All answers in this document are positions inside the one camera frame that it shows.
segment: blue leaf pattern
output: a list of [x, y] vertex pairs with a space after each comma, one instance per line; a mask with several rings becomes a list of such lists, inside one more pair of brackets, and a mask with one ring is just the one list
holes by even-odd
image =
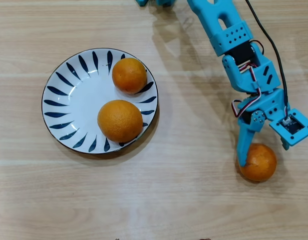
[[93, 142], [93, 144], [89, 147], [89, 150], [88, 150], [89, 153], [95, 150], [96, 144], [97, 144], [97, 136], [96, 136], [95, 141]]
[[49, 116], [49, 117], [52, 117], [52, 118], [60, 118], [61, 116], [65, 116], [65, 115], [67, 115], [67, 114], [69, 114], [69, 113], [60, 113], [60, 112], [47, 112], [47, 113], [44, 113], [46, 116]]
[[[96, 54], [96, 52], [95, 51], [91, 51], [92, 52], [92, 58], [93, 58], [93, 63], [94, 63], [94, 65], [95, 65], [95, 68], [96, 68], [96, 70], [97, 70], [97, 73], [98, 73], [98, 75], [99, 75], [99, 71], [100, 71], [100, 69], [99, 69], [99, 64], [100, 64], [100, 62], [99, 62], [99, 58], [98, 58], [98, 56], [97, 56], [97, 54]], [[122, 59], [125, 59], [126, 58], [126, 54], [124, 54], [124, 53], [121, 53], [122, 55], [121, 55], [121, 60]], [[89, 69], [90, 70], [93, 70], [93, 72], [95, 72], [95, 68], [92, 66], [92, 63], [90, 64], [90, 65], [87, 65], [86, 64], [86, 61], [84, 60], [84, 58], [81, 56], [81, 55], [79, 55], [78, 54], [78, 56], [76, 56], [76, 57], [78, 57], [78, 60], [79, 60], [79, 62], [80, 62], [80, 65], [81, 65], [81, 67], [84, 69], [84, 71], [89, 75], [89, 77], [91, 77], [90, 76], [90, 72], [89, 72]], [[110, 72], [111, 72], [111, 70], [112, 70], [112, 67], [113, 67], [113, 63], [114, 63], [114, 59], [113, 59], [113, 54], [112, 54], [112, 51], [108, 51], [107, 52], [107, 66], [108, 66], [108, 74], [110, 74]], [[81, 79], [80, 79], [80, 77], [78, 76], [78, 74], [77, 74], [77, 72], [76, 72], [76, 70], [75, 70], [75, 68], [76, 69], [78, 69], [79, 71], [79, 73], [80, 74], [84, 74], [82, 71], [81, 71], [81, 68], [80, 68], [80, 66], [79, 65], [73, 65], [73, 66], [75, 66], [75, 68], [70, 64], [70, 63], [66, 63], [66, 65], [67, 65], [67, 68], [69, 69], [69, 71], [77, 78], [77, 79], [79, 79], [80, 81], [82, 81]], [[73, 81], [73, 79], [74, 78], [71, 78], [70, 77], [70, 74], [67, 72], [67, 75], [65, 74], [65, 75], [62, 75], [62, 74], [60, 74], [59, 72], [55, 72], [56, 73], [56, 75], [58, 76], [58, 78], [62, 81], [62, 82], [64, 82], [66, 85], [68, 85], [68, 86], [70, 86], [70, 87], [72, 87], [72, 88], [75, 88], [75, 84], [72, 84], [70, 81]], [[138, 94], [140, 94], [140, 93], [144, 93], [144, 92], [146, 92], [146, 91], [149, 91], [151, 88], [152, 88], [152, 86], [154, 85], [154, 81], [152, 81], [152, 82], [149, 82], [141, 91], [139, 91], [138, 92]], [[69, 96], [70, 94], [69, 93], [65, 93], [65, 92], [67, 92], [67, 90], [65, 90], [65, 88], [63, 88], [63, 86], [64, 85], [62, 85], [62, 87], [59, 87], [59, 86], [56, 86], [56, 87], [53, 87], [53, 86], [47, 86], [47, 88], [52, 92], [52, 93], [54, 93], [54, 94], [56, 94], [56, 95], [59, 95], [59, 96]], [[144, 101], [141, 101], [141, 102], [137, 102], [137, 104], [148, 104], [148, 103], [152, 103], [152, 102], [154, 102], [156, 99], [157, 99], [157, 96], [152, 96], [152, 97], [150, 97], [149, 99], [147, 99], [148, 97], [146, 97], [145, 99], [146, 100], [144, 100]], [[59, 102], [59, 97], [58, 97], [58, 100], [56, 100], [56, 101], [53, 101], [53, 100], [44, 100], [44, 103], [46, 103], [47, 105], [51, 105], [51, 106], [57, 106], [57, 107], [66, 107], [66, 106], [69, 106], [69, 105], [66, 105], [66, 104], [69, 104], [67, 101], [65, 101], [65, 104], [62, 104], [62, 103], [60, 103]], [[70, 113], [66, 113], [66, 112], [70, 112], [70, 111], [67, 111], [66, 110], [66, 108], [64, 108], [65, 110], [60, 110], [60, 108], [58, 108], [58, 110], [55, 110], [55, 112], [45, 112], [44, 113], [44, 115], [45, 116], [49, 116], [49, 117], [52, 117], [52, 118], [60, 118], [60, 117], [63, 117], [63, 116], [65, 116], [65, 115], [68, 115], [68, 114], [70, 114]], [[142, 115], [151, 115], [151, 114], [153, 114], [155, 112], [155, 110], [146, 110], [146, 111], [141, 111], [141, 114]], [[74, 122], [74, 121], [71, 121], [71, 122], [67, 122], [67, 123], [62, 123], [62, 124], [56, 124], [56, 125], [52, 125], [52, 126], [49, 126], [49, 128], [52, 128], [52, 129], [57, 129], [57, 130], [59, 130], [59, 129], [63, 129], [63, 128], [65, 128], [65, 127], [67, 127], [67, 126], [69, 126], [72, 122]], [[145, 123], [145, 122], [143, 122], [143, 127], [144, 127], [144, 129], [145, 129], [145, 127], [148, 127], [149, 126], [149, 123]], [[67, 133], [67, 135], [64, 135], [64, 136], [62, 136], [62, 137], [60, 137], [59, 138], [59, 141], [65, 141], [65, 140], [68, 140], [68, 139], [70, 139], [70, 138], [72, 138], [77, 132], [78, 132], [78, 130], [75, 130], [75, 131], [73, 131], [72, 133], [68, 133], [67, 131], [66, 132], [64, 132], [64, 134], [66, 134]], [[88, 133], [86, 133], [86, 135], [80, 140], [80, 141], [78, 141], [72, 148], [73, 149], [76, 149], [76, 148], [79, 148], [79, 147], [81, 147], [83, 144], [84, 144], [84, 141], [86, 140], [86, 137], [87, 137], [87, 134]], [[119, 143], [119, 146], [121, 146], [121, 147], [124, 147], [124, 146], [126, 146], [128, 143], [123, 143], [123, 142], [121, 142], [121, 143]], [[86, 144], [85, 145], [87, 145], [87, 147], [88, 147], [88, 145], [90, 145], [90, 147], [89, 147], [89, 149], [88, 149], [88, 152], [89, 153], [91, 153], [91, 152], [96, 152], [95, 151], [95, 149], [96, 149], [96, 147], [97, 147], [97, 136], [96, 136], [96, 138], [95, 138], [95, 140], [93, 141], [93, 142], [91, 142], [91, 141], [86, 141]], [[106, 140], [105, 140], [105, 144], [104, 144], [104, 152], [109, 152], [110, 151], [110, 149], [111, 149], [111, 146], [110, 146], [110, 142], [109, 142], [109, 140], [106, 138]]]
[[50, 128], [52, 129], [63, 129], [64, 127], [70, 125], [73, 121], [70, 121], [70, 122], [67, 122], [67, 123], [62, 123], [62, 124], [57, 124], [57, 125], [53, 125], [53, 126], [50, 126]]
[[80, 80], [80, 78], [79, 78], [79, 76], [77, 75], [77, 72], [75, 71], [75, 69], [73, 68], [73, 66], [72, 66], [71, 64], [69, 64], [68, 62], [66, 63], [66, 65], [67, 65], [68, 69], [70, 70], [70, 72], [71, 72], [75, 77], [77, 77], [77, 78]]
[[143, 115], [150, 115], [150, 114], [152, 114], [154, 112], [154, 110], [150, 110], [150, 111], [141, 111], [141, 113], [143, 114]]
[[108, 51], [107, 53], [107, 64], [108, 64], [108, 74], [109, 74], [113, 64], [113, 54], [111, 51]]
[[61, 79], [64, 83], [66, 83], [69, 86], [75, 87], [73, 84], [71, 84], [66, 78], [63, 77], [62, 74], [56, 72], [56, 75], [59, 77], [59, 79]]
[[80, 146], [82, 146], [83, 143], [84, 143], [84, 141], [85, 141], [86, 136], [87, 136], [87, 133], [86, 133], [85, 137], [83, 137], [78, 143], [76, 143], [76, 144], [73, 146], [73, 148], [76, 149], [76, 148], [79, 148]]
[[68, 96], [68, 94], [58, 90], [57, 88], [53, 87], [53, 86], [47, 86], [47, 88], [54, 94], [57, 94], [57, 95], [61, 95], [61, 96]]
[[65, 136], [62, 136], [59, 140], [67, 140], [67, 139], [70, 139], [72, 136], [74, 136], [75, 135], [75, 133], [77, 133], [77, 131], [78, 131], [79, 129], [77, 129], [76, 131], [74, 131], [74, 132], [72, 132], [72, 133], [70, 133], [70, 134], [67, 134], [67, 135], [65, 135]]
[[150, 82], [149, 84], [147, 84], [141, 91], [139, 91], [137, 94], [143, 93], [145, 91], [150, 90], [150, 88], [153, 86], [154, 82]]
[[105, 146], [104, 146], [104, 152], [108, 152], [110, 150], [110, 145], [109, 145], [109, 142], [106, 138], [106, 142], [105, 142]]
[[151, 98], [149, 98], [149, 99], [147, 99], [146, 101], [141, 101], [141, 102], [138, 102], [138, 104], [148, 104], [148, 103], [150, 103], [150, 102], [152, 102], [152, 101], [154, 101], [156, 99], [156, 96], [152, 96]]
[[55, 102], [55, 101], [52, 101], [52, 100], [44, 100], [44, 103], [48, 104], [48, 105], [51, 105], [51, 106], [57, 106], [57, 107], [66, 107], [68, 105], [64, 105], [64, 104], [61, 104], [61, 103], [58, 103], [58, 102]]
[[78, 55], [78, 59], [79, 59], [79, 62], [80, 64], [82, 65], [82, 68], [85, 70], [85, 72], [89, 75], [89, 72], [88, 72], [88, 67], [86, 65], [86, 62], [85, 60], [83, 59], [83, 57], [81, 55]]
[[98, 57], [97, 57], [97, 55], [94, 51], [93, 51], [93, 61], [94, 61], [95, 67], [97, 69], [97, 73], [99, 75], [99, 72], [98, 72]]

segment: white plate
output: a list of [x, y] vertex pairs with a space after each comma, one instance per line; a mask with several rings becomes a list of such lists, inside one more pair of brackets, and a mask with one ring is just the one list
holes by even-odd
[[[147, 85], [138, 94], [124, 94], [112, 81], [112, 69], [124, 51], [97, 48], [78, 53], [50, 76], [42, 96], [42, 114], [50, 133], [64, 146], [87, 154], [118, 151], [139, 139], [152, 123], [158, 105], [157, 86], [147, 71]], [[101, 107], [111, 100], [126, 100], [142, 112], [143, 131], [133, 141], [109, 141], [97, 124]]]

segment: blue robotic arm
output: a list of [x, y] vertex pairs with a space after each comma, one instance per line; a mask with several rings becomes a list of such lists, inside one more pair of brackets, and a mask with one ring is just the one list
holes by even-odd
[[[140, 5], [148, 0], [137, 0]], [[158, 5], [171, 5], [175, 0], [156, 0]], [[241, 20], [232, 0], [188, 0], [198, 16], [217, 56], [223, 56], [223, 66], [232, 87], [250, 96], [238, 104], [232, 103], [240, 126], [237, 155], [240, 166], [246, 165], [247, 154], [256, 132], [265, 120], [280, 135], [283, 147], [288, 150], [308, 137], [308, 119], [297, 109], [286, 104], [284, 90], [274, 64], [251, 42], [253, 35]], [[222, 29], [221, 19], [226, 29]]]

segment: wooden table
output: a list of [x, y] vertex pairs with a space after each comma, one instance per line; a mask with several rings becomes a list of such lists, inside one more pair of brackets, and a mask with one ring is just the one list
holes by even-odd
[[[277, 61], [245, 1], [242, 17]], [[293, 107], [308, 117], [308, 0], [253, 0], [275, 40]], [[160, 108], [140, 141], [107, 157], [57, 143], [41, 114], [54, 69], [117, 48], [151, 69]], [[308, 139], [268, 182], [235, 168], [235, 92], [185, 0], [0, 0], [0, 240], [308, 240]]]

